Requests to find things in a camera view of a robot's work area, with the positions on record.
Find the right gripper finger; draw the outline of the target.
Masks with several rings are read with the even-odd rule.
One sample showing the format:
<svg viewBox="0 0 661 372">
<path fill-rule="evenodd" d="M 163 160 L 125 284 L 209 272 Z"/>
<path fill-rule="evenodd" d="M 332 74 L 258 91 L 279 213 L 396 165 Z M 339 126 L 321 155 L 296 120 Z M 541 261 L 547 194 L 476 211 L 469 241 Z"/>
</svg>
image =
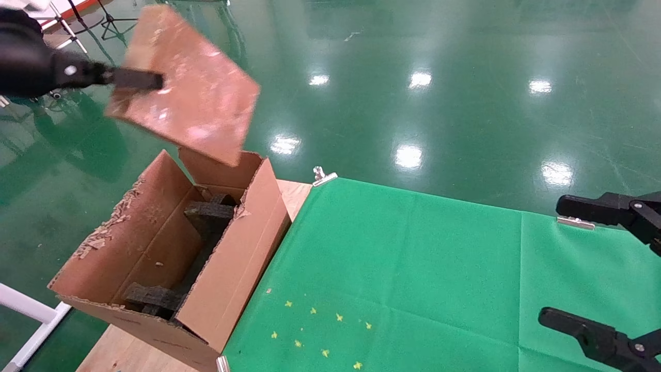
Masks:
<svg viewBox="0 0 661 372">
<path fill-rule="evenodd" d="M 538 322 L 574 337 L 586 358 L 620 371 L 660 371 L 660 329 L 629 337 L 604 323 L 543 307 Z"/>
<path fill-rule="evenodd" d="M 606 192 L 596 199 L 562 195 L 556 212 L 581 221 L 622 226 L 660 256 L 660 192 L 638 197 Z"/>
</svg>

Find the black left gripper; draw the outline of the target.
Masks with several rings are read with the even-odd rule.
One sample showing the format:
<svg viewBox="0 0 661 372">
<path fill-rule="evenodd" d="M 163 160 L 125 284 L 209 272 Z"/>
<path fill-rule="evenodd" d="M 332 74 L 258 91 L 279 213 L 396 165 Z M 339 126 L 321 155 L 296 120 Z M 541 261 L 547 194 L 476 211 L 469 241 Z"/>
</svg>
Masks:
<svg viewBox="0 0 661 372">
<path fill-rule="evenodd" d="M 60 88 L 115 85 L 139 91 L 163 89 L 164 76 L 153 71 L 113 67 L 80 54 L 54 54 L 43 41 L 41 25 L 24 10 L 1 11 L 1 92 L 35 98 Z"/>
</svg>

